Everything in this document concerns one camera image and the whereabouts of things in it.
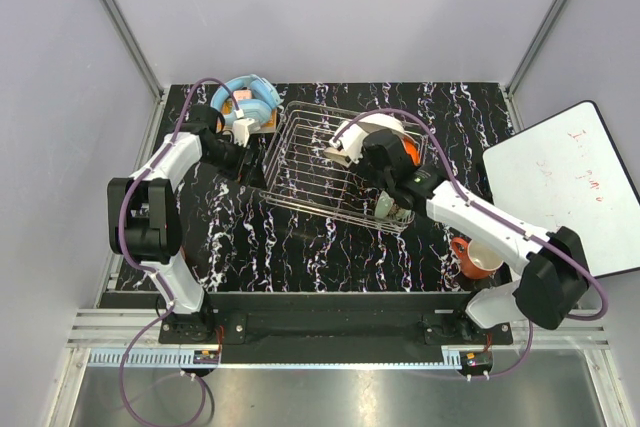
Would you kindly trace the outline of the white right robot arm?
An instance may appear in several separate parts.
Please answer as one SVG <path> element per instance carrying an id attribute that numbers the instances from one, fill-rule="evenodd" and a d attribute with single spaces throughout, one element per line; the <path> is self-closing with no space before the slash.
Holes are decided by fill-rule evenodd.
<path id="1" fill-rule="evenodd" d="M 488 248 L 518 279 L 473 294 L 454 318 L 454 331 L 476 343 L 490 328 L 529 320 L 555 330 L 588 289 L 579 236 L 530 226 L 466 192 L 437 169 L 415 161 L 405 141 L 391 129 L 363 132 L 349 148 L 358 172 L 402 209 L 444 223 Z"/>

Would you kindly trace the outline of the pink and cream plate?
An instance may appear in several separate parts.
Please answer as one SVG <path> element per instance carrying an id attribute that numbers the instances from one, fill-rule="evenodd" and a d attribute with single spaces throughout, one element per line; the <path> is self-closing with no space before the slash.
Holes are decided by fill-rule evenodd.
<path id="1" fill-rule="evenodd" d="M 324 149 L 323 155 L 331 162 L 345 168 L 350 168 L 352 165 L 356 164 L 346 151 L 339 150 L 331 146 Z"/>

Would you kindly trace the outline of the orange ceramic mug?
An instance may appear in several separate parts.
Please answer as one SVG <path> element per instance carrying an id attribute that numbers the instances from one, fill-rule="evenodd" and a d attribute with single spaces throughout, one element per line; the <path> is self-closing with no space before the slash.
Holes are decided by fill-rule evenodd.
<path id="1" fill-rule="evenodd" d="M 468 279 L 482 280 L 497 272 L 503 259 L 476 240 L 454 237 L 450 246 L 459 260 L 460 272 Z"/>

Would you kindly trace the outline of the white paper plate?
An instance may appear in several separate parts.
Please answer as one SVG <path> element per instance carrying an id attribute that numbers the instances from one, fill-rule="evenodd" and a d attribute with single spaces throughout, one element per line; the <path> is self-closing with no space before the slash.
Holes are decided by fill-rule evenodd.
<path id="1" fill-rule="evenodd" d="M 357 121 L 357 125 L 367 134 L 388 129 L 399 137 L 404 137 L 406 131 L 401 121 L 391 115 L 372 113 Z"/>

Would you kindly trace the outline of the wire dish rack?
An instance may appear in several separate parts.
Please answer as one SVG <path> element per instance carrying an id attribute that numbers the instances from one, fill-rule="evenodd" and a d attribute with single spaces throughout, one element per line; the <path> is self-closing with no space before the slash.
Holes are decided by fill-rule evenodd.
<path id="1" fill-rule="evenodd" d="M 387 114 L 402 122 L 406 134 L 426 160 L 422 129 L 398 114 Z M 358 113 L 337 107 L 293 101 L 285 109 L 267 150 L 264 163 L 266 190 L 272 204 L 329 217 L 386 233 L 400 233 L 414 220 L 397 222 L 377 219 L 374 208 L 383 191 L 357 174 L 357 164 L 342 167 L 324 157 L 329 140 L 338 140 L 357 123 Z"/>

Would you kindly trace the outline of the orange and white bowl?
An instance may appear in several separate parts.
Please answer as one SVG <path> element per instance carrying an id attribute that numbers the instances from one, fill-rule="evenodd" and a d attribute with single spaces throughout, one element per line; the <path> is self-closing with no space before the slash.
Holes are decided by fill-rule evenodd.
<path id="1" fill-rule="evenodd" d="M 402 140 L 402 142 L 403 142 L 403 146 L 404 146 L 405 152 L 408 154 L 408 156 L 412 160 L 413 164 L 416 167 L 419 167 L 421 165 L 421 160 L 420 160 L 419 150 L 416 147 L 415 143 L 411 139 L 409 139 L 408 137 L 405 137 Z"/>

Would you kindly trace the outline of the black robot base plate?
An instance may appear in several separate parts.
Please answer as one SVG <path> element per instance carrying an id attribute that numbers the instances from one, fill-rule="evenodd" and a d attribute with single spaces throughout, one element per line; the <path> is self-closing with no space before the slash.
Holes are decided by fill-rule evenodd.
<path id="1" fill-rule="evenodd" d="M 445 346 L 510 346 L 510 326 L 462 319 L 465 293 L 211 294 L 208 326 L 165 321 L 163 344 L 222 342 L 222 363 L 300 366 L 441 362 Z"/>

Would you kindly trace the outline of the green ceramic bowl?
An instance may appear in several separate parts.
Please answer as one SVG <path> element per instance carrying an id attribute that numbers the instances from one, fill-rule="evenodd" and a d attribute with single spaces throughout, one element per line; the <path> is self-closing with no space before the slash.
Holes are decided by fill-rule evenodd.
<path id="1" fill-rule="evenodd" d="M 411 214 L 410 210 L 401 208 L 387 192 L 382 191 L 378 196 L 374 208 L 374 216 L 377 219 L 404 222 Z"/>

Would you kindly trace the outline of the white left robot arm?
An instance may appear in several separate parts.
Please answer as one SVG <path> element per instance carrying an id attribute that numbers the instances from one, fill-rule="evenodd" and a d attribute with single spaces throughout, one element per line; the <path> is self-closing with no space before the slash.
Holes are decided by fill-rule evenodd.
<path id="1" fill-rule="evenodd" d="M 257 100 L 243 100 L 229 114 L 196 105 L 189 119 L 165 136 L 144 166 L 108 183 L 112 251 L 148 274 L 169 311 L 184 315 L 180 328 L 193 342 L 208 341 L 215 333 L 216 319 L 203 310 L 204 289 L 181 253 L 175 192 L 188 171 L 200 163 L 240 185 L 264 188 L 263 149 L 253 136 L 271 117 L 271 110 L 260 107 Z"/>

